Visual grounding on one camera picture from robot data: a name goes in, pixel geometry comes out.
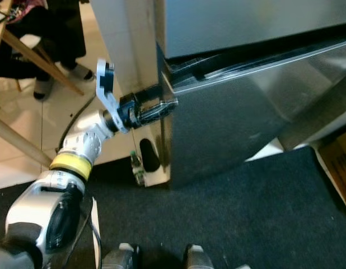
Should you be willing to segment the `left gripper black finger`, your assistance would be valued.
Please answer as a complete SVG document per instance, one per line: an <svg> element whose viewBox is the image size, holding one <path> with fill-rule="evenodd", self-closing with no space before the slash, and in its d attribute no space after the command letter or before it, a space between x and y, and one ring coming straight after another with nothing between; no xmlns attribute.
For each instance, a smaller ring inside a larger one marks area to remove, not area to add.
<svg viewBox="0 0 346 269"><path fill-rule="evenodd" d="M162 96L162 87L155 84L137 92L129 93L120 98L121 107L142 106L147 101L160 98Z"/></svg>
<svg viewBox="0 0 346 269"><path fill-rule="evenodd" d="M168 115L178 106L179 102L176 99L163 100L158 104L143 108L137 113L137 122L140 126L146 126L156 122Z"/></svg>

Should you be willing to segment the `silver fridge body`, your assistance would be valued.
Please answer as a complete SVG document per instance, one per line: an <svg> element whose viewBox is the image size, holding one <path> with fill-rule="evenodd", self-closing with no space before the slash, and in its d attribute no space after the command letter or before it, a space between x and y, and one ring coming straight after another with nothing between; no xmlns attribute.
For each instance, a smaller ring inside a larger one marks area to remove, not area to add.
<svg viewBox="0 0 346 269"><path fill-rule="evenodd" d="M109 62L114 65L116 99L156 85L157 48L152 0L91 0L91 7ZM161 162L157 170L144 173L144 187L161 186L170 181L170 162L163 135L165 123L159 120L127 134L133 140L137 156L144 156L140 144L148 140Z"/></svg>

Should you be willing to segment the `green label plastic bottle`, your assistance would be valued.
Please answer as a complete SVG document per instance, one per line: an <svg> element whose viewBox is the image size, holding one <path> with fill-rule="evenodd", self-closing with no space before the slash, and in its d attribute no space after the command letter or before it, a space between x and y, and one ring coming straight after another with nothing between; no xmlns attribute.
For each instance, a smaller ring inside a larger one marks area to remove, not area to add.
<svg viewBox="0 0 346 269"><path fill-rule="evenodd" d="M137 185L145 187L145 169L142 164L142 159L135 150L130 152L130 166L132 167L132 173L134 174Z"/></svg>

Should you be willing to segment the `person in black clothes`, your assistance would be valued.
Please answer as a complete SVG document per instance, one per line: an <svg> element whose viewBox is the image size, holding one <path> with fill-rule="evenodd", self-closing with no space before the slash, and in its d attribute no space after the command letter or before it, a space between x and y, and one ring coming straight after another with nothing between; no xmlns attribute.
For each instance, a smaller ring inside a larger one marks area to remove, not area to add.
<svg viewBox="0 0 346 269"><path fill-rule="evenodd" d="M17 38L26 34L39 36L54 44L60 65L70 75L82 81L93 80L94 73L88 67L76 62L80 57L79 41L76 32L64 20L49 10L46 0L11 0L10 15L6 29ZM0 77L15 80L34 78L33 97L43 101L53 89L54 79L28 59L13 52L9 44L0 45Z"/></svg>

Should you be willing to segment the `white metal bar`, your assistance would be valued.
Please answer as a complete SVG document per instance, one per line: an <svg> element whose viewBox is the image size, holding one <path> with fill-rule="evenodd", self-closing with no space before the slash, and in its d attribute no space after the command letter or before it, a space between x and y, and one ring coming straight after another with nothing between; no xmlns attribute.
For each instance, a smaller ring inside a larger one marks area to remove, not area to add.
<svg viewBox="0 0 346 269"><path fill-rule="evenodd" d="M91 197L91 214L90 214L90 227L92 230L93 238L93 251L95 257L95 267L96 269L101 269L101 236L100 236L100 226L99 226L99 213L98 204L96 199Z"/></svg>

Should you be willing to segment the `dark grey floor mat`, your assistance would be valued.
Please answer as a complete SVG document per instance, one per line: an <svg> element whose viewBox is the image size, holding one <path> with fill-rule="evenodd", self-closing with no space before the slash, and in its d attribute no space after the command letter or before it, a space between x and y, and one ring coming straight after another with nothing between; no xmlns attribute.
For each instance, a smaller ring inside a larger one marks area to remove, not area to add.
<svg viewBox="0 0 346 269"><path fill-rule="evenodd" d="M346 210L309 147L183 187L138 187L121 159L96 166L88 189L103 253L137 244L140 269L182 269L188 244L216 269L346 269Z"/></svg>

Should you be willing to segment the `robot left leg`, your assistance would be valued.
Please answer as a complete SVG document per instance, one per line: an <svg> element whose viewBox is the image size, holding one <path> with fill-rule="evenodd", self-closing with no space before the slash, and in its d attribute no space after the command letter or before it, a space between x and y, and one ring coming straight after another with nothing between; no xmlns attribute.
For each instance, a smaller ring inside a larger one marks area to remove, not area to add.
<svg viewBox="0 0 346 269"><path fill-rule="evenodd" d="M121 243L102 259L100 269L139 269L140 258L137 244Z"/></svg>

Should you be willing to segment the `robot leg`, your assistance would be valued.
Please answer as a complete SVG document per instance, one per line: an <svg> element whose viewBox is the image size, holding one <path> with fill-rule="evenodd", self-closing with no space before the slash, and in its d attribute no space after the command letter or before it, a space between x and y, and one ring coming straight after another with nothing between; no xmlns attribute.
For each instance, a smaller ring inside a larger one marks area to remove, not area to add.
<svg viewBox="0 0 346 269"><path fill-rule="evenodd" d="M214 269L211 257L202 246L188 244L184 251L184 269Z"/></svg>
<svg viewBox="0 0 346 269"><path fill-rule="evenodd" d="M102 259L100 269L139 269L140 258L137 244L121 243Z"/></svg>

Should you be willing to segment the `robot right leg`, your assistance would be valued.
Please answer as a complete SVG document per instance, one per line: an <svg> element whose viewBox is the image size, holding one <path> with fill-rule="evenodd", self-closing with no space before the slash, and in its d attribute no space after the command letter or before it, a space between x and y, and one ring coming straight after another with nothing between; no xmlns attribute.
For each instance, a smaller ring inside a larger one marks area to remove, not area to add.
<svg viewBox="0 0 346 269"><path fill-rule="evenodd" d="M184 269L214 269L211 257L202 246L188 244L184 251Z"/></svg>

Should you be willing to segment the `large printed cardboard box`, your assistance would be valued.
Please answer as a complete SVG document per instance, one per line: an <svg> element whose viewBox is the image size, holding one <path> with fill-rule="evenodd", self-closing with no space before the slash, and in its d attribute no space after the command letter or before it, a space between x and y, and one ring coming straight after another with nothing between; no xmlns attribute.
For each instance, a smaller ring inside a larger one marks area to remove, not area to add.
<svg viewBox="0 0 346 269"><path fill-rule="evenodd" d="M346 132L319 147L317 154L346 210Z"/></svg>

